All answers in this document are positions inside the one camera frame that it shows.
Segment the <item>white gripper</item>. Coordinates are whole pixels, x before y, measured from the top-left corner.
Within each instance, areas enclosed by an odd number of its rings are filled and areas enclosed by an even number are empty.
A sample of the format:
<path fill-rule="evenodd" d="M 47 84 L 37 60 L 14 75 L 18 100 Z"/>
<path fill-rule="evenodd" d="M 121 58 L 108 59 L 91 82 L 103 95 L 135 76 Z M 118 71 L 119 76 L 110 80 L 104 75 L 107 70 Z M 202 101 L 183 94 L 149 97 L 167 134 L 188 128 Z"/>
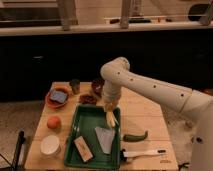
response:
<path fill-rule="evenodd" d="M 102 90 L 102 100 L 106 112 L 113 111 L 121 98 L 121 87 L 109 81 L 106 81 Z"/>

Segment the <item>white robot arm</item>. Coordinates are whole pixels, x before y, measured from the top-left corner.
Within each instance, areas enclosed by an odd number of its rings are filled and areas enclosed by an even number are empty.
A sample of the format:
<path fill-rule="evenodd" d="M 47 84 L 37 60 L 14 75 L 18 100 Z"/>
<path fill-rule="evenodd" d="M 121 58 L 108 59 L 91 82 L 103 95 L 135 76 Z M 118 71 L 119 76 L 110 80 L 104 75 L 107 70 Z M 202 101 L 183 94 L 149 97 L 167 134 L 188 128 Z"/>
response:
<path fill-rule="evenodd" d="M 106 111 L 113 110 L 128 88 L 156 103 L 181 113 L 196 123 L 189 171 L 213 171 L 213 96 L 191 88 L 140 76 L 129 71 L 125 57 L 104 64 L 102 99 Z"/>

